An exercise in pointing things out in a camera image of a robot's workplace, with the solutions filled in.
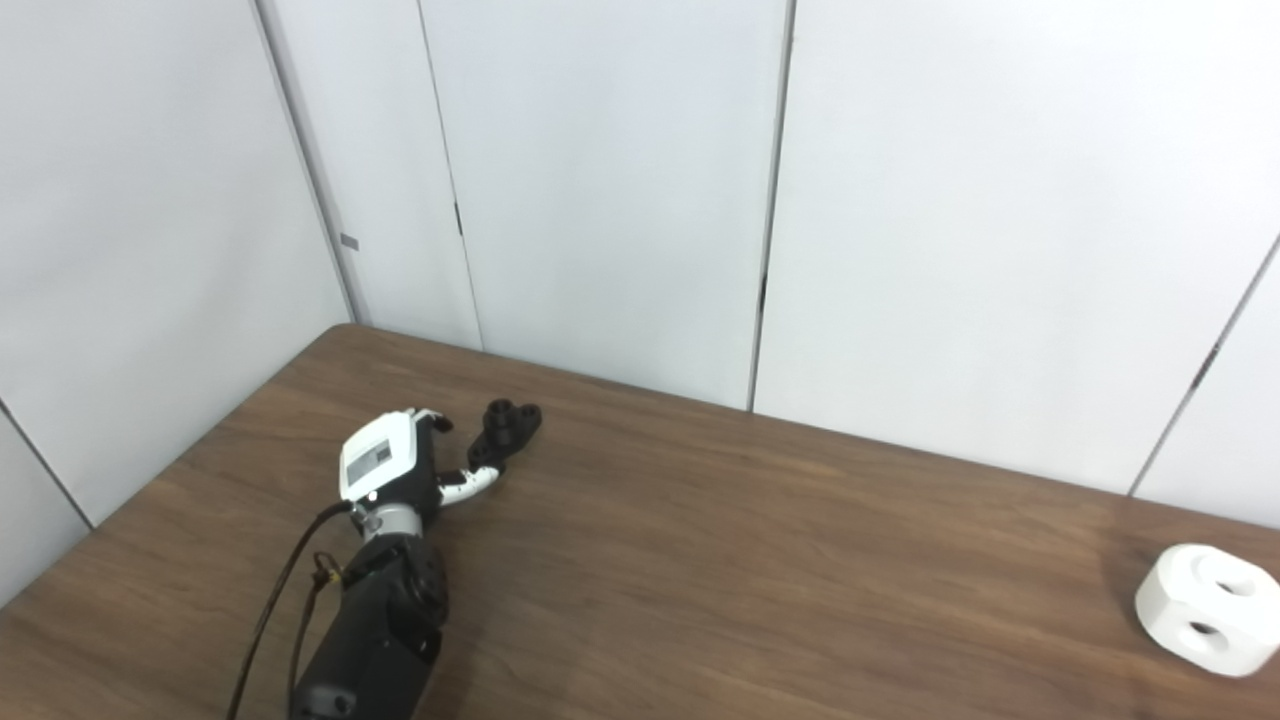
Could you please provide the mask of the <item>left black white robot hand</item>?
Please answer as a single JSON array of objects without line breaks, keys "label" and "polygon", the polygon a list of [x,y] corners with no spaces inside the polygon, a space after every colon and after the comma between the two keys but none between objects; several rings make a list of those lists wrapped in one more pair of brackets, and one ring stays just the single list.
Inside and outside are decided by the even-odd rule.
[{"label": "left black white robot hand", "polygon": [[422,537],[443,507],[494,486],[503,470],[489,464],[438,471],[434,436],[453,423],[430,409],[384,413],[342,446],[339,496],[365,541],[379,536]]}]

